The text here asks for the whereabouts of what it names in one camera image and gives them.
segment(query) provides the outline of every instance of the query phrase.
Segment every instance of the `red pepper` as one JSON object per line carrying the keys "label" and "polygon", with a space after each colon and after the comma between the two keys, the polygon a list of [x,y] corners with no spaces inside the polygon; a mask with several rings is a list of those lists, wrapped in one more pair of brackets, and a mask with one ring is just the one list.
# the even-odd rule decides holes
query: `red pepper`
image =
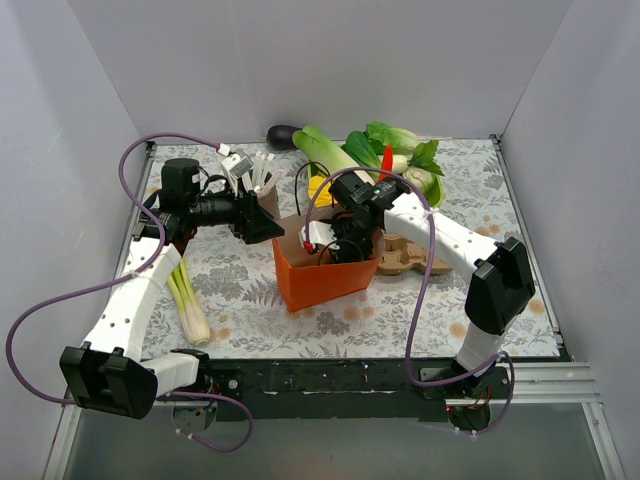
{"label": "red pepper", "polygon": [[[380,166],[380,168],[389,172],[393,168],[393,148],[391,148],[391,145],[387,145],[387,148],[384,149],[384,156],[382,157],[382,165]],[[386,173],[381,173],[378,181],[388,176],[389,175],[387,175]]]}

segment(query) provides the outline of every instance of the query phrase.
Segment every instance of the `floor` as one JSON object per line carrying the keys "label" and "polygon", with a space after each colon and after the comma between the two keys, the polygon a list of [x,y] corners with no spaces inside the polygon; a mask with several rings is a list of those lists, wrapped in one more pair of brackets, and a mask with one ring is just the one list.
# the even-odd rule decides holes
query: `floor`
{"label": "floor", "polygon": [[[236,145],[246,153],[264,144]],[[160,186],[165,160],[190,157],[210,173],[220,157],[201,145],[159,146],[146,194]],[[443,140],[437,162],[445,172],[441,211],[455,221],[497,240],[522,239],[516,213],[490,140]],[[278,184],[282,216],[295,215],[293,175],[306,161],[299,151],[280,153],[274,168],[286,176]],[[306,179],[299,196],[308,204]],[[288,313],[278,291],[271,242],[247,246],[227,227],[202,228],[185,253],[193,286],[211,328],[201,350],[213,358],[401,357],[421,274],[376,276],[366,291],[297,313]],[[414,356],[452,357],[462,344],[468,320],[463,311],[466,286],[455,273],[432,277],[422,307]],[[144,355],[157,357],[189,347],[167,289],[149,324]],[[557,356],[547,307],[539,294],[516,321],[504,347],[515,356]]]}

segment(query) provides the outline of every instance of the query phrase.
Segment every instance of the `orange box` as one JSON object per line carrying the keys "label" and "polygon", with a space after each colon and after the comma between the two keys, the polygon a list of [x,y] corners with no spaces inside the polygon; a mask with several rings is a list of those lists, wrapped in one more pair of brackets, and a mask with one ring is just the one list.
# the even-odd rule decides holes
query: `orange box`
{"label": "orange box", "polygon": [[[330,218],[337,211],[331,207],[317,209],[311,219]],[[319,252],[309,255],[300,244],[298,233],[304,221],[304,215],[283,218],[278,223],[285,234],[272,240],[278,288],[290,312],[364,290],[371,283],[384,252],[384,237],[379,231],[374,236],[374,252],[369,260],[317,265]],[[330,258],[325,252],[323,261],[328,262]]]}

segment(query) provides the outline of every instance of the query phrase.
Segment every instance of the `gray wall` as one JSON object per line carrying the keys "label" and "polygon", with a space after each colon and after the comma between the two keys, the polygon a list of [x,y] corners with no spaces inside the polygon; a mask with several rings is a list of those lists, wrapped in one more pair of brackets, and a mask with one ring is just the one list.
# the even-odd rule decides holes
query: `gray wall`
{"label": "gray wall", "polygon": [[571,0],[69,0],[141,133],[504,131]]}
{"label": "gray wall", "polygon": [[640,2],[575,0],[504,135],[564,338],[640,477]]}
{"label": "gray wall", "polygon": [[[129,203],[117,178],[137,132],[64,0],[0,0],[0,338],[34,303],[113,276]],[[133,159],[132,182],[141,162]],[[34,315],[17,360],[38,388],[64,393],[58,358],[106,294]],[[40,478],[59,407],[27,393],[0,360],[2,477]]]}

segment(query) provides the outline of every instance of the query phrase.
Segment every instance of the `floral tablecloth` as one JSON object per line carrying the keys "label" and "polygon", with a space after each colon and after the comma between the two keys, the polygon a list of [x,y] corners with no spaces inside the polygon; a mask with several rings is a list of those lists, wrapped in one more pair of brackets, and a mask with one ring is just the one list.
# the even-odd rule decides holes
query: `floral tablecloth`
{"label": "floral tablecloth", "polygon": [[[264,144],[236,145],[247,153]],[[147,195],[160,186],[165,160],[190,157],[210,173],[220,158],[202,145],[158,146]],[[436,157],[446,177],[441,211],[455,221],[497,240],[522,238],[518,220],[490,140],[443,140]],[[299,151],[278,153],[284,168],[278,184],[283,216],[295,214],[293,175],[306,161]],[[302,205],[308,204],[306,179]],[[201,228],[185,253],[193,286],[209,319],[211,343],[200,348],[213,358],[401,357],[421,274],[376,276],[366,291],[288,313],[278,291],[271,242],[247,246],[225,226]],[[422,307],[414,356],[451,357],[467,330],[465,285],[455,273],[433,277]],[[147,329],[144,355],[157,357],[188,347],[168,288]],[[516,321],[505,348],[519,356],[558,355],[546,307],[539,295]]]}

